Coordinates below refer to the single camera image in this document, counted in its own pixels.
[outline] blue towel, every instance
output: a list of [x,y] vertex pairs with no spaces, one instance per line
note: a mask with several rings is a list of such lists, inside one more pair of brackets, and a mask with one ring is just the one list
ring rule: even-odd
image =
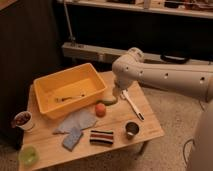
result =
[[64,121],[53,131],[53,134],[68,134],[72,127],[80,130],[92,127],[96,123],[96,117],[88,109],[80,109],[71,113]]
[[72,151],[82,135],[83,133],[79,128],[72,127],[69,135],[62,142],[63,146],[69,151]]

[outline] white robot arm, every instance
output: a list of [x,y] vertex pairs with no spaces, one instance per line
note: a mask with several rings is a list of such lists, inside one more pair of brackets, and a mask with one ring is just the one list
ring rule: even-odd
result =
[[[112,65],[120,89],[127,89],[133,81],[177,92],[202,101],[213,98],[213,66],[168,65],[143,63],[144,54],[138,48],[129,49]],[[213,101],[198,124],[195,145],[191,150],[188,171],[213,170]]]
[[128,88],[136,80],[202,101],[213,98],[212,66],[146,64],[143,56],[138,48],[131,48],[113,63],[115,83],[121,89]]

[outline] floor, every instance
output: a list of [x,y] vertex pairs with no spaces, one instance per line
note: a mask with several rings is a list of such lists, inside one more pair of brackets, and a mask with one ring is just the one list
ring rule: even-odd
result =
[[[141,144],[108,152],[86,159],[80,159],[60,166],[54,166],[43,171],[182,171],[185,170],[183,160],[183,145],[193,137],[197,121],[202,113],[202,107],[197,100],[156,89],[143,88],[165,136],[152,140],[144,154],[137,152]],[[18,169],[17,152],[0,142],[0,170],[14,171]]]

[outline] green cup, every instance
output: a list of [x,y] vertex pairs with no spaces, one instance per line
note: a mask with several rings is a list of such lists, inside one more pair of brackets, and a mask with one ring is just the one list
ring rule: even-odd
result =
[[38,161],[39,156],[36,149],[33,146],[28,146],[23,148],[19,152],[18,159],[19,162],[24,166],[31,166]]

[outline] table surface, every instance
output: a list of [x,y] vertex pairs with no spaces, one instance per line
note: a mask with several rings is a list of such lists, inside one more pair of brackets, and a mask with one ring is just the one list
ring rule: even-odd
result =
[[[114,75],[111,71],[100,73],[107,90],[105,95],[111,95],[114,87]],[[133,144],[148,141],[164,135],[164,132],[153,113],[141,87],[134,82],[128,89],[130,98],[143,113],[144,121],[140,121],[134,114],[132,108],[126,100],[119,98],[118,103],[107,106],[107,114],[103,118],[97,118],[95,126],[83,131],[83,136],[72,152],[62,147],[62,141],[67,135],[53,135],[53,130],[63,121],[64,118],[51,120],[40,114],[33,86],[30,88],[28,111],[32,112],[35,127],[31,132],[24,134],[23,146],[34,146],[39,154],[39,161],[26,168],[19,165],[19,170],[41,169],[68,161],[92,156],[95,154],[116,150]],[[88,109],[95,115],[94,105]],[[133,121],[139,124],[140,132],[132,140],[127,140],[125,136],[125,125]],[[89,142],[90,130],[112,130],[114,131],[114,144],[111,147],[91,145]]]

